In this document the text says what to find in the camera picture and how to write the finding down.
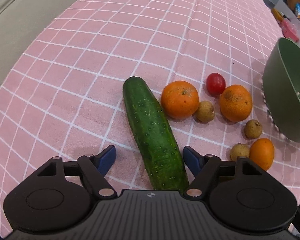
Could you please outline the beige sofa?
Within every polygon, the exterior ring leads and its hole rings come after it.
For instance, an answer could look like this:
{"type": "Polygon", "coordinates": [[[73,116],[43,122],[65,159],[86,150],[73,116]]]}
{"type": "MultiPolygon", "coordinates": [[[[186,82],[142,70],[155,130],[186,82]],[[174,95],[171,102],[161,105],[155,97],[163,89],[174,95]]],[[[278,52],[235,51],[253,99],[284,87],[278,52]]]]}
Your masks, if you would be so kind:
{"type": "Polygon", "coordinates": [[[77,0],[0,0],[0,86],[47,25],[77,0]]]}

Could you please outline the pink storage box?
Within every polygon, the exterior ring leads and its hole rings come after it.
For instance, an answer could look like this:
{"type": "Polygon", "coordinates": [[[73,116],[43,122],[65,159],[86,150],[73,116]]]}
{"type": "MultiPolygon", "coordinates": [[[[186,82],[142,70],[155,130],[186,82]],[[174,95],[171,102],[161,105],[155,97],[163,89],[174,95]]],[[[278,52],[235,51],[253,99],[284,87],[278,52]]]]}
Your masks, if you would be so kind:
{"type": "Polygon", "coordinates": [[[294,24],[290,20],[284,18],[279,26],[285,38],[289,38],[296,43],[299,41],[297,29],[294,27],[294,24]]]}

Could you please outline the brown longan fruit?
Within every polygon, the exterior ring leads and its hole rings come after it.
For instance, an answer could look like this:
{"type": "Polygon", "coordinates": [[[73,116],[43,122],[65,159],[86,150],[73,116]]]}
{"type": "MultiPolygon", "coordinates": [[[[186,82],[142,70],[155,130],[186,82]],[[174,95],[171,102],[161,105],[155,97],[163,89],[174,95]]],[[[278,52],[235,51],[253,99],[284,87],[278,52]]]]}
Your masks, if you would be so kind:
{"type": "Polygon", "coordinates": [[[195,113],[196,119],[206,124],[215,118],[214,106],[209,101],[201,101],[195,113]]]}

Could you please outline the pink checkered tablecloth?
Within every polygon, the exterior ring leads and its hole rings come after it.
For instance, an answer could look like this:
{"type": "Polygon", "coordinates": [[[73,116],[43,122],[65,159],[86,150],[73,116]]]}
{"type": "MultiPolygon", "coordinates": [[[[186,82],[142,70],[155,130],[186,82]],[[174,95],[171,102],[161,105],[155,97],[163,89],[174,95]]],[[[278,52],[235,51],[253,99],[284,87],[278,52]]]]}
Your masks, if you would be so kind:
{"type": "Polygon", "coordinates": [[[77,0],[48,22],[0,87],[0,235],[7,194],[54,156],[75,160],[114,145],[116,191],[151,184],[127,121],[122,86],[143,78],[159,98],[178,80],[218,105],[219,73],[253,97],[251,118],[275,146],[269,172],[300,201],[300,144],[280,135],[262,98],[265,62],[282,35],[263,0],[77,0]]]}

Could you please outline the orange box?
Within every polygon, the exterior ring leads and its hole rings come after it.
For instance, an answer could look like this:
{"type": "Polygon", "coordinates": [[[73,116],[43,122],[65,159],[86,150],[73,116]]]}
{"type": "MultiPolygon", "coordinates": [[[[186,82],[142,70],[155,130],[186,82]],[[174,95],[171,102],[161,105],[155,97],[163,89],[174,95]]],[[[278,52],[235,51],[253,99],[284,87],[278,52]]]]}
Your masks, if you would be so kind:
{"type": "Polygon", "coordinates": [[[281,12],[279,12],[277,9],[271,8],[271,13],[274,16],[274,18],[278,24],[280,24],[283,21],[283,16],[282,16],[281,12]]]}

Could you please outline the green colander bowl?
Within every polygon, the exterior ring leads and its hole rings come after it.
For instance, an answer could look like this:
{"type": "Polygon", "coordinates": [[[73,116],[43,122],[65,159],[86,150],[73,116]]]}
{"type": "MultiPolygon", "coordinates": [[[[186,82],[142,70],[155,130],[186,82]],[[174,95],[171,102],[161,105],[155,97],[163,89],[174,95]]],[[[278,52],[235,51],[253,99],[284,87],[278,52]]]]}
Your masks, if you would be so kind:
{"type": "Polygon", "coordinates": [[[281,37],[267,59],[262,77],[268,111],[279,131],[300,143],[300,47],[281,37]]]}

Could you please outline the brown longan by mandarin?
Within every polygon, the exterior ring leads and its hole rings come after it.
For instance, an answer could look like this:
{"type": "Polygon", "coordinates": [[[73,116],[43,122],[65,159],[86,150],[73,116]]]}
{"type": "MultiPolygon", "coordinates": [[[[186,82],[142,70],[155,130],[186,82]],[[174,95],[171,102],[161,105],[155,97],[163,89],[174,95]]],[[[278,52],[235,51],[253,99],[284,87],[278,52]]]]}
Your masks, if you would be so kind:
{"type": "Polygon", "coordinates": [[[232,161],[236,161],[238,157],[249,158],[250,156],[250,148],[246,144],[236,144],[230,150],[230,159],[232,161]]]}

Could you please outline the large orange mandarin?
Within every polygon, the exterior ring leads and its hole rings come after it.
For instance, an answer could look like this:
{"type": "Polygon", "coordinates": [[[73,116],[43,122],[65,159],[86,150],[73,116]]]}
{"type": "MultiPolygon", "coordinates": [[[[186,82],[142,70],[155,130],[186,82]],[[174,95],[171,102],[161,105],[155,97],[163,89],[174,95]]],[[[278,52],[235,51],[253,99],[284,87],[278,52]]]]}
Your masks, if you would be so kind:
{"type": "Polygon", "coordinates": [[[189,82],[174,81],[163,89],[160,103],[169,117],[183,120],[192,116],[198,109],[198,91],[189,82]]]}

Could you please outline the green cucumber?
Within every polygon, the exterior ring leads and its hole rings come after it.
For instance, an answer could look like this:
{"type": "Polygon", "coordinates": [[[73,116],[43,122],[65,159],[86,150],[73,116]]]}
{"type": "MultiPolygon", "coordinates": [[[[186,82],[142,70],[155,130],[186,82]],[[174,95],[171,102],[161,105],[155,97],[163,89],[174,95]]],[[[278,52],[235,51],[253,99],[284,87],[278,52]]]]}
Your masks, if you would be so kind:
{"type": "Polygon", "coordinates": [[[179,146],[165,113],[140,77],[129,77],[123,84],[123,100],[134,140],[153,189],[177,190],[189,187],[179,146]]]}

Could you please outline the small orange mandarin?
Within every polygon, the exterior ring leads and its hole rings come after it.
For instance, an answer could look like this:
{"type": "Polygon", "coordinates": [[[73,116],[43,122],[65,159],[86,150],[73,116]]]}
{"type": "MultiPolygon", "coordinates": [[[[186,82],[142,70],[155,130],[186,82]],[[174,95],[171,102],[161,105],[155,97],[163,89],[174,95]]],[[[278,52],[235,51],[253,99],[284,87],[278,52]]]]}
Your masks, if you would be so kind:
{"type": "Polygon", "coordinates": [[[271,140],[261,138],[250,147],[249,158],[265,171],[269,170],[274,161],[275,147],[271,140]]]}

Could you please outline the brown longan near bowl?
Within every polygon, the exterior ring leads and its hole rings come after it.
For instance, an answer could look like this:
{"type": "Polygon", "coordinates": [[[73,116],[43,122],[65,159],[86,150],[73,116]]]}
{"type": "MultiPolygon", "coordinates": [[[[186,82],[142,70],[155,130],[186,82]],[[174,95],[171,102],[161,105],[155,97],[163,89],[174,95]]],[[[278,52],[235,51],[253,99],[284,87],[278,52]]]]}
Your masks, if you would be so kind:
{"type": "Polygon", "coordinates": [[[249,120],[244,128],[245,136],[248,139],[256,139],[258,138],[263,131],[263,127],[258,120],[252,119],[249,120]]]}

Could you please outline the red cherry tomato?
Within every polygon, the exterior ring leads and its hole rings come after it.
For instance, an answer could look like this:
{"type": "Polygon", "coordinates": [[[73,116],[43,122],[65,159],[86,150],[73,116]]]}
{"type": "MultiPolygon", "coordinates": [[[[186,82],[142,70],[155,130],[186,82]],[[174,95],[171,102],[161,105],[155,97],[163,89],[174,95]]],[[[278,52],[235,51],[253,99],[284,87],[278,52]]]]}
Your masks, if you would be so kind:
{"type": "Polygon", "coordinates": [[[226,88],[224,77],[218,73],[211,73],[206,79],[206,88],[213,96],[221,95],[226,88]]]}

